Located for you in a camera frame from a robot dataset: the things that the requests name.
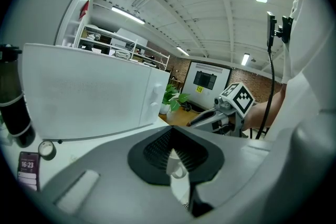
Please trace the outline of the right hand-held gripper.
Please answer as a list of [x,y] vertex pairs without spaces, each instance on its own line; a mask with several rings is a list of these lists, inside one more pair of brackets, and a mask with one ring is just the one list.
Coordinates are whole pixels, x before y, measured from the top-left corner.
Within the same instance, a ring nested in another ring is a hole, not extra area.
[[215,98],[214,108],[203,111],[191,122],[198,130],[219,130],[231,126],[226,135],[242,137],[245,116],[255,102],[255,98],[242,83],[231,83]]

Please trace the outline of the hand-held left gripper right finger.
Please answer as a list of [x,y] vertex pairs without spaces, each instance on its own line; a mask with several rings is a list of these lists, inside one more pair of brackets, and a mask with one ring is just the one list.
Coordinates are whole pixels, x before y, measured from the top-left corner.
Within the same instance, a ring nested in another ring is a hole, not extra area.
[[215,177],[191,185],[188,209],[172,224],[321,224],[332,221],[335,113],[321,111],[274,142],[223,137],[189,128],[217,145],[224,162]]

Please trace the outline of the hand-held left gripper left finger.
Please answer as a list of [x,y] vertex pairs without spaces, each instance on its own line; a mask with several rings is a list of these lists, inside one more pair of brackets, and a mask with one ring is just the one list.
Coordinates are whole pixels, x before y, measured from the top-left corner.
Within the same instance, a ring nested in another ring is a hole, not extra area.
[[136,143],[168,127],[105,142],[56,174],[41,195],[69,224],[187,224],[194,217],[170,186],[151,185],[128,165]]

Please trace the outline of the white mug with spoon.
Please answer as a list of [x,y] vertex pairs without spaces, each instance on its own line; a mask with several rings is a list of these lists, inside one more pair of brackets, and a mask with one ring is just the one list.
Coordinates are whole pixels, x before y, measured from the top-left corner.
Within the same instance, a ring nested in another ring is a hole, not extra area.
[[175,149],[172,149],[169,155],[166,166],[166,173],[175,179],[182,179],[187,175],[187,169],[184,167]]

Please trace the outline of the person's right forearm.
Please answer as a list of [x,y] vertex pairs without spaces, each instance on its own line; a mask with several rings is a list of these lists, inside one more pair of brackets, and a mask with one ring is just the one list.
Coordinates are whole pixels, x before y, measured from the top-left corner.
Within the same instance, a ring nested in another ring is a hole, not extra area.
[[[271,125],[273,124],[285,99],[286,88],[287,85],[283,84],[281,90],[273,96],[264,127],[271,127]],[[267,108],[267,102],[253,106],[245,117],[242,130],[245,131],[249,128],[259,129],[261,127],[262,120],[266,112],[266,108]]]

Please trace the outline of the brown wooden table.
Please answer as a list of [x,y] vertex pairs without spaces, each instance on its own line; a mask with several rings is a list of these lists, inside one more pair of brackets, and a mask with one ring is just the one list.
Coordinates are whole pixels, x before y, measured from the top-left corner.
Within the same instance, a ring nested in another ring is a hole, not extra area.
[[193,110],[185,111],[180,107],[177,111],[168,111],[167,114],[159,114],[159,117],[168,125],[187,126],[187,123],[195,119],[199,113]]

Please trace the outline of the large white-backed display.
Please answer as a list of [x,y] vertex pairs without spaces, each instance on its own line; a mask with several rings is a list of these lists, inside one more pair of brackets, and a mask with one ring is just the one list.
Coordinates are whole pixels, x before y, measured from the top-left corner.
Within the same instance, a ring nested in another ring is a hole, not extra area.
[[226,89],[232,69],[210,63],[192,61],[184,81],[182,93],[187,101],[203,110],[214,106],[214,99]]

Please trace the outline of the green potted plant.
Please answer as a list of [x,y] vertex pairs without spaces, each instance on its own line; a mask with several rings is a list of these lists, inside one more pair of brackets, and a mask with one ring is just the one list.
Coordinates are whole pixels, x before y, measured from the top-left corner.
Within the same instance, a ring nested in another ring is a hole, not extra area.
[[187,103],[188,93],[180,93],[180,91],[172,84],[166,86],[159,114],[167,114],[168,111],[177,111],[180,107],[185,111],[192,109]]

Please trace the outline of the black tape roll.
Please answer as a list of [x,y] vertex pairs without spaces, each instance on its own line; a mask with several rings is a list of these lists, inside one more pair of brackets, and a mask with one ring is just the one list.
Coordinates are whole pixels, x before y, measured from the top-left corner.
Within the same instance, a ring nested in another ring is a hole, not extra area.
[[42,141],[38,146],[38,154],[42,159],[50,161],[55,158],[57,150],[50,140]]

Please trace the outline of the black smartphone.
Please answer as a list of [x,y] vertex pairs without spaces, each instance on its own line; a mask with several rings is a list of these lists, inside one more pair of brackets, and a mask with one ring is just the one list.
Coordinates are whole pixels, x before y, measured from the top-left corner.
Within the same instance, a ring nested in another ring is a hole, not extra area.
[[40,155],[33,152],[20,152],[17,169],[18,182],[34,191],[40,191]]

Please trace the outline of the white microwave oven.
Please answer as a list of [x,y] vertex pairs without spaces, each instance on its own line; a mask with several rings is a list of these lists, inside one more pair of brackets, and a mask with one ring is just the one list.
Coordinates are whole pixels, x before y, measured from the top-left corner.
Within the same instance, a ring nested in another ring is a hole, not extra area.
[[25,44],[22,80],[37,134],[78,140],[153,124],[169,74],[82,49]]

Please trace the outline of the white storage shelving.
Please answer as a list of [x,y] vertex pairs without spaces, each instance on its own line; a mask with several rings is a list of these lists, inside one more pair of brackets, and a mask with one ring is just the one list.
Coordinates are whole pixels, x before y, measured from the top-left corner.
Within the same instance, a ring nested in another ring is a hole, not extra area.
[[117,50],[128,52],[130,59],[161,70],[167,69],[170,59],[169,55],[141,44],[138,39],[132,40],[94,25],[84,25],[77,30],[74,47],[83,48],[85,44],[97,49],[108,49],[111,54]]

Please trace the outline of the black chest-mounted device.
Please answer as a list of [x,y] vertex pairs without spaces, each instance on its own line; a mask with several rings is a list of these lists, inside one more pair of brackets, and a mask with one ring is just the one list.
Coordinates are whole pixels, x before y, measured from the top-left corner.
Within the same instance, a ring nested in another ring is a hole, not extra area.
[[267,12],[267,50],[271,52],[274,37],[281,38],[284,44],[290,41],[291,29],[293,24],[292,17],[282,16],[282,25],[278,25],[276,29],[277,20],[272,12]]

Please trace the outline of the person's white shirt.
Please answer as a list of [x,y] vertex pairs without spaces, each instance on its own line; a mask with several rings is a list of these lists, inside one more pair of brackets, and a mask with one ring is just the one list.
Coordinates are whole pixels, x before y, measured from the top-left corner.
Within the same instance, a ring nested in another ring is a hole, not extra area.
[[326,0],[294,0],[290,16],[293,24],[290,42],[284,45],[282,78],[286,85],[285,99],[266,135],[268,141],[275,141],[280,130],[295,127],[320,110],[302,72],[331,36],[332,11]]

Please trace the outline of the red hanging decoration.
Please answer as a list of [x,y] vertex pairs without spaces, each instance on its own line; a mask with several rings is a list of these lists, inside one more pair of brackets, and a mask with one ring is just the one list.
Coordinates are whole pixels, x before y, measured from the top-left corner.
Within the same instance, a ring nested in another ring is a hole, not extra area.
[[79,19],[82,19],[82,18],[87,14],[88,9],[89,9],[89,3],[90,3],[90,1],[87,0],[87,1],[85,2],[85,4],[83,5],[83,7],[81,8],[81,10],[80,10],[80,15],[79,15]]

